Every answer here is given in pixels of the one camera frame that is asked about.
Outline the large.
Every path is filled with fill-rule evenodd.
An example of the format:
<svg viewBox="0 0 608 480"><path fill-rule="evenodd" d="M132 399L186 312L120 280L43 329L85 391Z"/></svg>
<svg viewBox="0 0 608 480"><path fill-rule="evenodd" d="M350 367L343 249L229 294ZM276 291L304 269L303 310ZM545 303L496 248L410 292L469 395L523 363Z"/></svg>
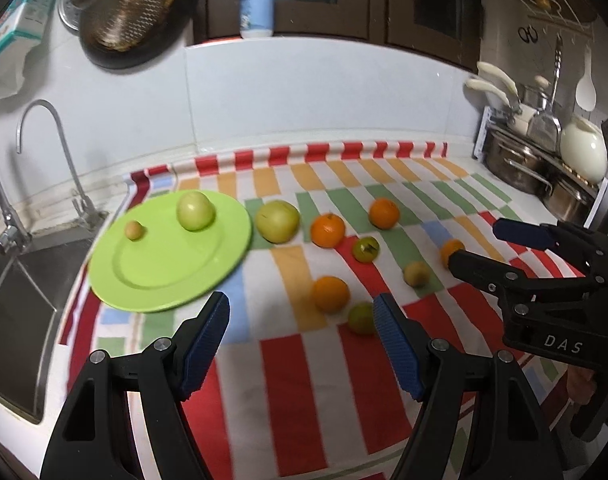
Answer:
<svg viewBox="0 0 608 480"><path fill-rule="evenodd" d="M313 282L311 299L315 307L325 314L340 313L351 300L348 285L336 276L321 276Z"/></svg>

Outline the orange with stem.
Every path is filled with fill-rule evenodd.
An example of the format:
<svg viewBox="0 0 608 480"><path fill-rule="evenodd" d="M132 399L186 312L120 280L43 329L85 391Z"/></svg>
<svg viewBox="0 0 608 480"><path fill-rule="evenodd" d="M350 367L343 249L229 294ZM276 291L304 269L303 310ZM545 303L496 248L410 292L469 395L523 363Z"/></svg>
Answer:
<svg viewBox="0 0 608 480"><path fill-rule="evenodd" d="M321 214L310 226L310 239L318 247L331 249L345 237L344 220L337 214Z"/></svg>

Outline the large yellow-green apple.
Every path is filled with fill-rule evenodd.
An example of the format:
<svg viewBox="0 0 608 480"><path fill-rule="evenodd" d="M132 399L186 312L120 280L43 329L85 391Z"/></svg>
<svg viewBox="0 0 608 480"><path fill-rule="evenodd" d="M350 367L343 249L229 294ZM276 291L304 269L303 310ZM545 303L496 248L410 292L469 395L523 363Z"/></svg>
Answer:
<svg viewBox="0 0 608 480"><path fill-rule="evenodd" d="M285 200L265 203L255 214L255 226L259 234L272 244L289 242L299 230L301 215Z"/></svg>

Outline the large steel kitchen faucet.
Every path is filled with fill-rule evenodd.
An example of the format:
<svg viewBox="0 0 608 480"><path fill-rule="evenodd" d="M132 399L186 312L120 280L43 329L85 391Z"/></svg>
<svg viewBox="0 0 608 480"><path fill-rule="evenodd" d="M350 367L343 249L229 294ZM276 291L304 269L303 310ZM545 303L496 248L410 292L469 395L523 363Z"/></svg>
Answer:
<svg viewBox="0 0 608 480"><path fill-rule="evenodd" d="M0 234L0 254L6 254L12 247L21 252L26 249L31 242L31 235L20 220L17 211L8 200L5 190L0 180L0 211L5 224L3 232Z"/></svg>

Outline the steel pot with lid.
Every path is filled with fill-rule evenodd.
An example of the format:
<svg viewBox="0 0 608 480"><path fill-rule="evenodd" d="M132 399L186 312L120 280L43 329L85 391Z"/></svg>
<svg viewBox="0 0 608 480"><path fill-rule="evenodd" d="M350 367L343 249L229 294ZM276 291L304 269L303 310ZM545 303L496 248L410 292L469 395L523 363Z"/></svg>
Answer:
<svg viewBox="0 0 608 480"><path fill-rule="evenodd" d="M573 174L559 159L498 127L487 128L483 164L497 178L535 195L558 220L588 226L597 188Z"/></svg>

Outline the green plastic plate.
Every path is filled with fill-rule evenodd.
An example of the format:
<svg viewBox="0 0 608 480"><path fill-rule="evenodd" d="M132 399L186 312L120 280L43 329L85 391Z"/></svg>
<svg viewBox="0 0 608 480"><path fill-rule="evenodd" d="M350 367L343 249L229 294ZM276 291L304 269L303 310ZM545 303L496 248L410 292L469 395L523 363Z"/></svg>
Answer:
<svg viewBox="0 0 608 480"><path fill-rule="evenodd" d="M187 231L177 220L176 207L183 193L193 191L170 192L136 205L100 236L88 278L104 304L143 313L178 307L214 289L238 266L253 232L249 213L226 194L202 191L215 206L215 219L203 230ZM144 226L141 240L125 237L130 220Z"/></svg>

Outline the white ceramic jar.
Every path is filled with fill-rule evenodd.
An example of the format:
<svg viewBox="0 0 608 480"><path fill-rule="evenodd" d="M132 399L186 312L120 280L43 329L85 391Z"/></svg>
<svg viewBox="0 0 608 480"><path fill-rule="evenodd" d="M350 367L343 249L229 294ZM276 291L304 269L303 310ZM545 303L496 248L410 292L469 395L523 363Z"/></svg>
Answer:
<svg viewBox="0 0 608 480"><path fill-rule="evenodd" d="M598 184L608 171L606 144L601 129L584 117L573 115L562 129L562 160L590 184Z"/></svg>

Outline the steel spatula hanging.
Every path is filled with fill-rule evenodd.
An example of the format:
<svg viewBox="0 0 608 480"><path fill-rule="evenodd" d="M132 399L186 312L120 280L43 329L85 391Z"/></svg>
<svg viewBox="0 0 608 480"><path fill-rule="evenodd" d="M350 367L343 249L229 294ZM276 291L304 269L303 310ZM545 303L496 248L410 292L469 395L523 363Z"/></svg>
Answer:
<svg viewBox="0 0 608 480"><path fill-rule="evenodd" d="M526 136L536 143L542 150L556 154L559 149L561 136L561 122L554 114L554 99L557 95L559 78L562 65L563 39L558 32L556 37L556 47L554 48L554 78L551 82L550 96L546 106L542 110L537 110L528 124Z"/></svg>

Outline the dark green small fruit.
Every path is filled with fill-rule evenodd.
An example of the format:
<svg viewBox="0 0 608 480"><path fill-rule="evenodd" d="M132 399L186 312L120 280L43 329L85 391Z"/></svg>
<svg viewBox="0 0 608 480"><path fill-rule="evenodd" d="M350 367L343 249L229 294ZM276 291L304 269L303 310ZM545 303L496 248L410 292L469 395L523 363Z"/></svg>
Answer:
<svg viewBox="0 0 608 480"><path fill-rule="evenodd" d="M359 237L351 246L351 253L358 262L373 263L380 254L380 244L372 236Z"/></svg>

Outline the small tan round fruit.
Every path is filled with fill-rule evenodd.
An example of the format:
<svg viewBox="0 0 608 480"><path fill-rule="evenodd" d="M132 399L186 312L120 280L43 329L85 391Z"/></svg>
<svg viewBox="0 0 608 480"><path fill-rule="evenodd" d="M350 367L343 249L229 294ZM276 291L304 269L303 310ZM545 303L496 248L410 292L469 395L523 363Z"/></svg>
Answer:
<svg viewBox="0 0 608 480"><path fill-rule="evenodd" d="M125 225L124 233L128 240L135 242L136 240L141 240L141 238L144 237L145 228L139 221L130 220Z"/></svg>

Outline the white rice spoon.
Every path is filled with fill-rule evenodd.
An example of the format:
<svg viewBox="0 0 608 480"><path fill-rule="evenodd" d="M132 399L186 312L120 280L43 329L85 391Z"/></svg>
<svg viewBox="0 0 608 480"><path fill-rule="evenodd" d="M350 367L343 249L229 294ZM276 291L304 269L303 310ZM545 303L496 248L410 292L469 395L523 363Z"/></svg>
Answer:
<svg viewBox="0 0 608 480"><path fill-rule="evenodd" d="M584 72L575 88L575 103L585 112L592 112L597 104L597 92L592 80L592 48L584 50Z"/></svg>

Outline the dark wooden cabinet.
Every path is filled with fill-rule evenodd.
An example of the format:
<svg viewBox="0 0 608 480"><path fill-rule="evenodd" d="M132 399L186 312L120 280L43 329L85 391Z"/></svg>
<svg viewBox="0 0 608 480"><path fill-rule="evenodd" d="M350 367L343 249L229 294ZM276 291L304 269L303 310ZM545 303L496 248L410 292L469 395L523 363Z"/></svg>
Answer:
<svg viewBox="0 0 608 480"><path fill-rule="evenodd" d="M474 70L481 0L275 0L278 35L353 39Z"/></svg>

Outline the black pan with strainer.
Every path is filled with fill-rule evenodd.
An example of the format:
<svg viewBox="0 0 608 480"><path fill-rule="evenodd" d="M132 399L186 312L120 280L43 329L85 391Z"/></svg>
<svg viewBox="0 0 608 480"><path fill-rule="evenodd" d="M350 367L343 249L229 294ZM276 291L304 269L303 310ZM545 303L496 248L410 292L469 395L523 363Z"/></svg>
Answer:
<svg viewBox="0 0 608 480"><path fill-rule="evenodd" d="M72 0L78 36L96 66L128 70L156 58L182 34L197 0Z"/></svg>

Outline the tissue pack teal white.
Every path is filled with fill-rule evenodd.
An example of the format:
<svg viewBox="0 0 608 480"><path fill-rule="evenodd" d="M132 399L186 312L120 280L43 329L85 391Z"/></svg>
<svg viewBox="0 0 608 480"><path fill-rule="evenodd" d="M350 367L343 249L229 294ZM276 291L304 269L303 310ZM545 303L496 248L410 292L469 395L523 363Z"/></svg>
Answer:
<svg viewBox="0 0 608 480"><path fill-rule="evenodd" d="M0 100L23 87L27 54L41 44L54 0L13 0L0 18Z"/></svg>

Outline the white lotion pump bottle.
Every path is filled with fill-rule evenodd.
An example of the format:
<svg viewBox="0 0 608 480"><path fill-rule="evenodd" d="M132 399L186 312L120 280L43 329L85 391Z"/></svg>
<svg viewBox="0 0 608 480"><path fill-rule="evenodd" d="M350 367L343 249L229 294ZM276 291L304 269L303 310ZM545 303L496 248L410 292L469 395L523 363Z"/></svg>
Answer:
<svg viewBox="0 0 608 480"><path fill-rule="evenodd" d="M275 0L240 0L243 39L271 37L275 28Z"/></svg>

